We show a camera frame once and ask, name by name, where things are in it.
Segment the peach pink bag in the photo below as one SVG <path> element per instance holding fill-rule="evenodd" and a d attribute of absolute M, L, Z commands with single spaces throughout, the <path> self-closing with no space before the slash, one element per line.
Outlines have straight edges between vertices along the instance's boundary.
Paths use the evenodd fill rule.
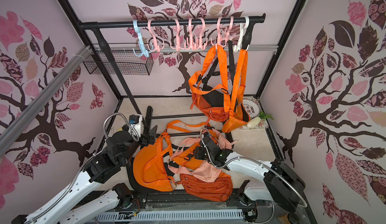
<path fill-rule="evenodd" d="M 174 176 L 178 176 L 179 179 L 181 174 L 187 174 L 208 183 L 214 182 L 217 179 L 217 177 L 219 177 L 220 173 L 223 172 L 222 170 L 215 168 L 206 160 L 196 170 L 190 170 L 185 167 L 183 167 L 182 169 L 174 168 L 174 167 L 171 167 L 169 163 L 167 167 L 169 171 L 171 171 L 174 174 Z"/>

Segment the dark orange waist bag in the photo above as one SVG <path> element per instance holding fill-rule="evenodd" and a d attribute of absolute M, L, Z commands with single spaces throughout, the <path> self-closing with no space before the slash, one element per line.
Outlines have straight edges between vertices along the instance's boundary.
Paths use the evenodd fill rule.
<path fill-rule="evenodd" d="M 223 172 L 211 183 L 191 175 L 181 174 L 177 184 L 181 184 L 190 195 L 214 202 L 225 202 L 233 191 L 231 176 Z"/>

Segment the dark orange strapped bag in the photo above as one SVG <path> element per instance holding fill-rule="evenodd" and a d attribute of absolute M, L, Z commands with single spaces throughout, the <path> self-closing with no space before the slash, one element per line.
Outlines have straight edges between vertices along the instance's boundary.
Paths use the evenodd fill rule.
<path fill-rule="evenodd" d="M 203 68 L 195 72 L 188 83 L 192 92 L 192 106 L 196 106 L 209 120 L 225 122 L 229 118 L 226 51 L 217 45 L 206 54 Z"/>

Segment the bright orange sling bag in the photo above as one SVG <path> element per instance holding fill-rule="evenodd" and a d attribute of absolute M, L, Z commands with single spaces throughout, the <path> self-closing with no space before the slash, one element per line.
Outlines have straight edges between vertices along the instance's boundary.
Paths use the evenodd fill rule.
<path fill-rule="evenodd" d="M 233 78 L 233 88 L 230 102 L 229 118 L 223 125 L 222 132 L 229 133 L 250 121 L 250 117 L 243 106 L 244 90 L 248 65 L 248 52 L 241 49 Z"/>

